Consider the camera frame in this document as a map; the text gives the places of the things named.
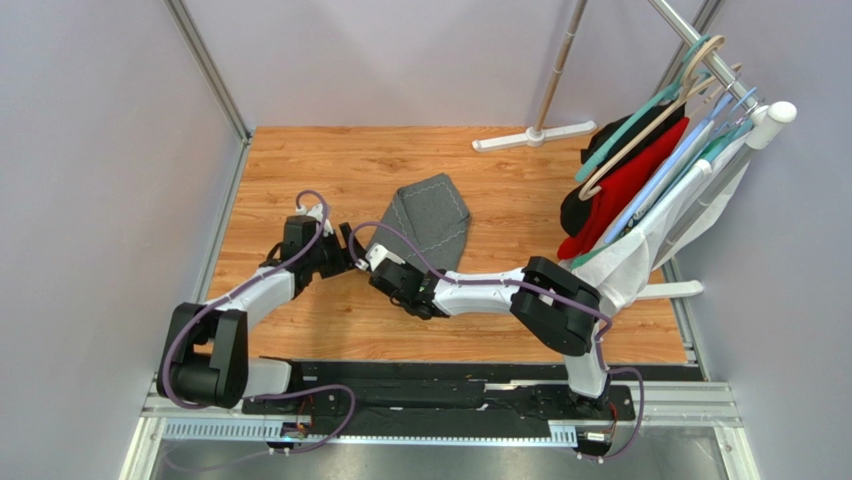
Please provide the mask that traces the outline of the grey felt napkin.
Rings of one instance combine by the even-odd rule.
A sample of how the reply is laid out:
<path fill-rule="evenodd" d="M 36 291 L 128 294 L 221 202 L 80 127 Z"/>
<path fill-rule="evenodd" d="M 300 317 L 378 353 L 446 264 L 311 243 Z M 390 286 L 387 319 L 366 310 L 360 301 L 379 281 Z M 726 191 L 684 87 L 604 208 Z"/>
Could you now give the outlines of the grey felt napkin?
<path fill-rule="evenodd" d="M 471 213 L 449 175 L 440 173 L 399 188 L 369 242 L 381 244 L 425 271 L 456 270 L 468 239 Z"/>

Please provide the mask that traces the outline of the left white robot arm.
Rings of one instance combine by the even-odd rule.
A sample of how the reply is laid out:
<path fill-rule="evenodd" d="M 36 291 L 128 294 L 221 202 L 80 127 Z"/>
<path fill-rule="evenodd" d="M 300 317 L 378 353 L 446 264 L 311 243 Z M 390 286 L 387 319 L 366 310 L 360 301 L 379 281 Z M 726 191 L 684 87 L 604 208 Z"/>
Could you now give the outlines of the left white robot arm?
<path fill-rule="evenodd" d="M 174 309 L 158 368 L 158 394 L 186 409 L 229 409 L 243 399 L 285 394 L 291 364 L 250 357 L 251 330 L 298 297 L 314 276 L 350 271 L 365 254 L 347 223 L 332 228 L 309 215 L 288 217 L 282 241 L 248 280 L 216 299 Z"/>

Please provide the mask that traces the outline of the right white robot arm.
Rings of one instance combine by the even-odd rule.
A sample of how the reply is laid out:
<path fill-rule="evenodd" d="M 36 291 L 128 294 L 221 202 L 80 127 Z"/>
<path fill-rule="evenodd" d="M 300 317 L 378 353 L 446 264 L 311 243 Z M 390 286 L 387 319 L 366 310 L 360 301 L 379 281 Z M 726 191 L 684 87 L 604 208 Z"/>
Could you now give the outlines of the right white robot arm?
<path fill-rule="evenodd" d="M 563 357 L 574 400 L 602 409 L 610 380 L 598 342 L 610 319 L 595 287 L 544 257 L 493 274 L 424 272 L 386 256 L 367 267 L 371 286 L 422 320 L 464 314 L 510 314 Z"/>

